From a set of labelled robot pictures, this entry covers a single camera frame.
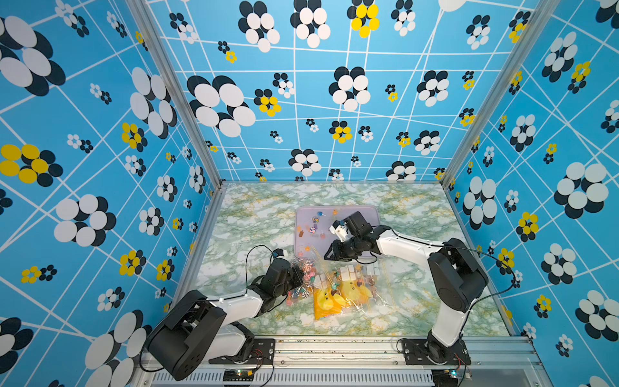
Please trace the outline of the clear ziploc bag of lollipops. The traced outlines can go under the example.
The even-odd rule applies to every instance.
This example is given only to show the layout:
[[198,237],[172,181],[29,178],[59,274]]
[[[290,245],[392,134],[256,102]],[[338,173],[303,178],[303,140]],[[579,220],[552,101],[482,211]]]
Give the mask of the clear ziploc bag of lollipops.
[[317,258],[309,256],[297,257],[293,259],[292,264],[293,267],[300,270],[299,278],[301,285],[288,292],[285,302],[286,306],[293,306],[299,301],[313,297],[315,292],[327,286],[327,277]]

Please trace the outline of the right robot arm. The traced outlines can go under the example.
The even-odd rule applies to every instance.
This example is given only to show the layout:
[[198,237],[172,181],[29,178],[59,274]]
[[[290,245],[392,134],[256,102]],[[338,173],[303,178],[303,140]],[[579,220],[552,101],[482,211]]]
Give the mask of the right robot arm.
[[394,256],[428,269],[441,304],[422,353],[434,364],[459,357],[456,348],[462,343],[471,309],[488,285],[478,258],[462,240],[440,243],[416,239],[385,225],[374,227],[359,211],[333,222],[330,233],[336,240],[327,249],[328,261],[349,262],[368,253]]

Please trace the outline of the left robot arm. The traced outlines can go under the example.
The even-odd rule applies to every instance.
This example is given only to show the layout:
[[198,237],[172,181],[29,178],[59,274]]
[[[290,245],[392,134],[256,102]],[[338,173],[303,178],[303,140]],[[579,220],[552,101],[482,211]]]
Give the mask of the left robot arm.
[[176,381],[187,378],[204,360],[245,362],[255,335],[240,322],[274,310],[277,300],[302,284],[301,267],[279,257],[242,294],[208,298],[191,290],[147,336],[143,350]]

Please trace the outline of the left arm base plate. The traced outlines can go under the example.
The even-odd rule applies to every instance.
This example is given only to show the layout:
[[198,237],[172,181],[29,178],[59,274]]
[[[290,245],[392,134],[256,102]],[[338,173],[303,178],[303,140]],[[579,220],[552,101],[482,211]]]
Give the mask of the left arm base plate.
[[219,356],[208,361],[209,364],[225,365],[265,365],[272,364],[276,341],[272,338],[254,338],[245,343],[235,356]]

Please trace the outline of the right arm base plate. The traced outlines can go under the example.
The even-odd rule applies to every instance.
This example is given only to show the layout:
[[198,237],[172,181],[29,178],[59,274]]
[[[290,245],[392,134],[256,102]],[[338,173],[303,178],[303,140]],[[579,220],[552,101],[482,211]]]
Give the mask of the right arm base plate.
[[472,361],[462,339],[451,347],[432,339],[400,339],[396,349],[404,356],[407,365],[464,367]]

